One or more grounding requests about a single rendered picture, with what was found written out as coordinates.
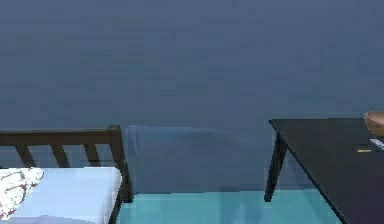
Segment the dark wooden bed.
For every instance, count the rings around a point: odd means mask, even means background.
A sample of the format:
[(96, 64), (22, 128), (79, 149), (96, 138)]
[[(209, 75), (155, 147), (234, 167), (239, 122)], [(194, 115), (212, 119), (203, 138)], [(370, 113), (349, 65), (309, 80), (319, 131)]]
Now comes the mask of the dark wooden bed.
[(16, 149), (23, 165), (44, 177), (0, 224), (117, 224), (134, 199), (121, 128), (0, 131), (0, 147)]

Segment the black table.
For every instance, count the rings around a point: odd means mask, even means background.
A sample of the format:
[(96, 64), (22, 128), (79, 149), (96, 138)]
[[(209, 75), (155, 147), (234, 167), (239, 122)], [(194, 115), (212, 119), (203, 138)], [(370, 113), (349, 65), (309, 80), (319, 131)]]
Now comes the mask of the black table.
[(384, 224), (384, 152), (357, 151), (369, 140), (363, 119), (272, 119), (270, 124), (276, 138), (266, 202), (291, 153), (342, 224)]

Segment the brown bowl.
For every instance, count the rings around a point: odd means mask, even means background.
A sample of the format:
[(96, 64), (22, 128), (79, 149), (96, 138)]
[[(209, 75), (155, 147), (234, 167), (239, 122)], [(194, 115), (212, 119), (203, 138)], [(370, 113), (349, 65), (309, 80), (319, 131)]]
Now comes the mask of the brown bowl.
[(384, 112), (366, 112), (364, 120), (367, 129), (376, 136), (384, 136)]

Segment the white patterned pillow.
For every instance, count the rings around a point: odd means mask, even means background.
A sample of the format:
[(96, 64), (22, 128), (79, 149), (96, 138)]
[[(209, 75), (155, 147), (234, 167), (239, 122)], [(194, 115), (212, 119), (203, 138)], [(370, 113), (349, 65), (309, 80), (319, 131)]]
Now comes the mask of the white patterned pillow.
[(37, 167), (0, 169), (0, 220), (8, 220), (43, 177)]

